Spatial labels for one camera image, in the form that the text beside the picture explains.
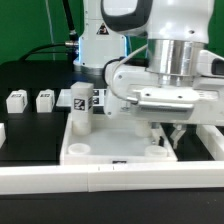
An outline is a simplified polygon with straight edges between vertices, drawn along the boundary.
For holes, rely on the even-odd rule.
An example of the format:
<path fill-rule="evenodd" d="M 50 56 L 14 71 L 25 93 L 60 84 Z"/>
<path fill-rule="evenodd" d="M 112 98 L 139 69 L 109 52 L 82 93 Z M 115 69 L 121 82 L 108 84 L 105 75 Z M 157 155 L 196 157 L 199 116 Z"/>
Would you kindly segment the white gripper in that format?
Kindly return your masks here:
<path fill-rule="evenodd" d="M 224 79 L 196 77 L 189 86 L 159 83 L 160 77 L 140 66 L 111 63 L 105 69 L 104 113 L 110 119 L 151 123 L 152 144 L 164 145 L 160 123 L 176 123 L 173 148 L 186 132 L 183 124 L 224 126 Z"/>

